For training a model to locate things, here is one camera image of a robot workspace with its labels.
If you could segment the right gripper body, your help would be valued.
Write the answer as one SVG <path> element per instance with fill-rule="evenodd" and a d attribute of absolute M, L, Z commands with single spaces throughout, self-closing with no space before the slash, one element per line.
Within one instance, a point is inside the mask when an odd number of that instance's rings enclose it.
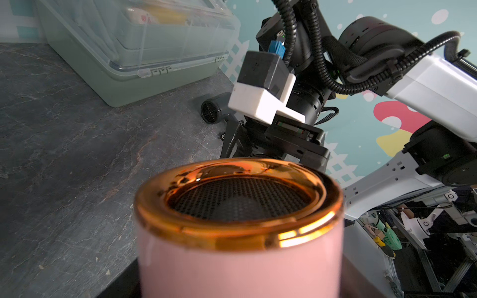
<path fill-rule="evenodd" d="M 247 119 L 245 131 L 253 153 L 284 160 L 290 155 L 299 164 L 324 173 L 330 158 L 325 148 L 325 132 L 290 119 L 274 119 L 271 125 Z"/>

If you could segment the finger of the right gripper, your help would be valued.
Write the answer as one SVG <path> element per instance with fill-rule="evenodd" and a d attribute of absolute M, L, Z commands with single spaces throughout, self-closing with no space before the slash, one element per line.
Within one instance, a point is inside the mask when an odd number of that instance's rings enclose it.
<path fill-rule="evenodd" d="M 253 147 L 244 127 L 243 120 L 227 123 L 220 158 L 242 158 L 252 156 Z"/>

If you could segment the pink hair dryer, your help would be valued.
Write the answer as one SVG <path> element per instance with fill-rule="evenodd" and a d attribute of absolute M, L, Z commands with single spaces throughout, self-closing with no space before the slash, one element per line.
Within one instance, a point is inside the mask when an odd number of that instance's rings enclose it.
<path fill-rule="evenodd" d="M 336 298 L 344 196 L 290 161 L 231 158 L 180 166 L 135 195 L 145 298 Z"/>

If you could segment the black magenta hair dryer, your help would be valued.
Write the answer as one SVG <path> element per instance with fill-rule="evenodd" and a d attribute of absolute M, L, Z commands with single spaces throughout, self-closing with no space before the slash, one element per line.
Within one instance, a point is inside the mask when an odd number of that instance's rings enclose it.
<path fill-rule="evenodd" d="M 236 111 L 228 107 L 231 93 L 226 92 L 213 98 L 205 100 L 200 107 L 202 119 L 207 124 L 218 124 L 220 122 L 237 120 Z"/>

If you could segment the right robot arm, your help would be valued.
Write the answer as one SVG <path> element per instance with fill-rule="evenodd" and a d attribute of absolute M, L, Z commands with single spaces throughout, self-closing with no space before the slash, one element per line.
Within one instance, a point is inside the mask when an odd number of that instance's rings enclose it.
<path fill-rule="evenodd" d="M 245 120 L 228 122 L 222 158 L 291 155 L 324 171 L 330 150 L 319 113 L 336 94 L 372 91 L 429 121 L 390 161 L 344 188 L 347 220 L 476 184 L 477 69 L 458 51 L 458 32 L 424 43 L 364 17 L 334 38 L 316 1 L 275 1 L 275 9 L 229 98 Z"/>

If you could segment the green clear-lid storage box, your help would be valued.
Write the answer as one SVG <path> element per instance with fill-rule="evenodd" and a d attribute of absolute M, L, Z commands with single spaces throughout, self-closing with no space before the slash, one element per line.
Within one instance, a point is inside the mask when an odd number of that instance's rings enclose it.
<path fill-rule="evenodd" d="M 111 107 L 209 78 L 240 22 L 222 1 L 37 1 L 49 46 Z"/>

